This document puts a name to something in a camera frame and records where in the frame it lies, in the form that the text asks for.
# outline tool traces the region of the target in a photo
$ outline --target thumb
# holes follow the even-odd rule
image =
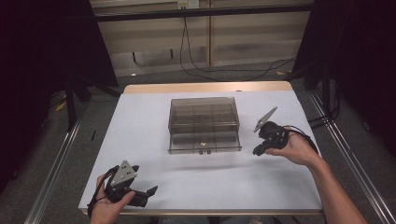
[[[273,155],[273,156],[281,156],[282,150],[277,148],[268,148],[267,150],[265,150],[265,154]]]
[[[123,196],[123,198],[119,202],[117,202],[120,209],[122,209],[125,205],[127,205],[132,200],[134,195],[135,195],[134,191],[131,191],[131,192],[128,192],[127,194],[125,194]]]

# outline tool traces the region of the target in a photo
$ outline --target wall outlet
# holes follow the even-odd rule
[[[189,8],[199,8],[199,0],[189,0]]]
[[[187,9],[187,8],[189,8],[189,1],[188,0],[177,1],[177,8],[178,9]]]

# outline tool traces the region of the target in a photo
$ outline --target person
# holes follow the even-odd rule
[[[282,149],[268,148],[265,154],[282,156],[299,165],[304,165],[311,172],[322,202],[327,223],[366,223],[355,204],[349,199],[346,192],[335,178],[330,166],[315,150],[297,133],[290,133],[288,144]],[[105,196],[104,186],[99,191]],[[132,192],[124,196],[118,203],[111,203],[108,199],[99,201],[92,211],[92,224],[112,224],[118,217],[121,209],[132,200]]]

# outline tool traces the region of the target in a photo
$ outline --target white table surface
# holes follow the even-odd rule
[[[218,96],[235,98],[242,151],[169,154],[171,100]],[[158,186],[158,190],[145,208],[126,206],[126,214],[320,214],[318,191],[306,167],[281,157],[252,154],[262,142],[253,132],[257,120],[274,106],[277,111],[271,121],[296,126],[316,143],[294,91],[124,93],[78,208],[86,212],[97,176],[127,160],[140,166],[132,189]]]

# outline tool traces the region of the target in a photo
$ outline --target carpeted floor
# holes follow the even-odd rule
[[[265,69],[268,64],[247,64],[224,66],[221,69]],[[291,70],[292,64],[276,71]],[[122,91],[129,84],[147,83],[181,83],[242,81],[257,77],[263,72],[217,72],[207,73],[191,70],[192,74],[208,76],[208,78],[188,75],[184,71],[142,75],[136,77],[119,77]],[[284,76],[272,71],[254,80],[280,80]],[[291,82],[308,119],[318,117],[309,94],[304,90],[300,79]],[[89,223],[87,216],[78,210],[78,203],[85,184],[91,173],[96,155],[106,135],[118,98],[111,97],[98,90],[91,90],[93,97],[83,114],[76,139],[67,155],[64,167],[51,193],[41,223]],[[353,152],[361,162],[364,170],[374,182],[378,191],[387,201],[391,211],[396,211],[396,159],[383,147],[375,133],[364,128],[359,114],[341,96],[340,116],[336,120]],[[44,123],[40,138],[37,139],[35,150],[20,170],[19,177],[10,181],[0,196],[0,223],[23,223],[31,209],[35,197],[43,185],[59,148],[61,147],[67,128],[65,108],[55,112],[49,111],[49,118]],[[362,211],[369,223],[380,223],[375,210],[366,198],[363,190],[343,159],[337,145],[325,126],[314,129],[314,135],[323,158],[331,165],[352,201]],[[298,216],[301,223],[324,223],[323,217]],[[292,217],[280,217],[282,223],[296,223]],[[117,223],[149,223],[149,217],[121,216]]]

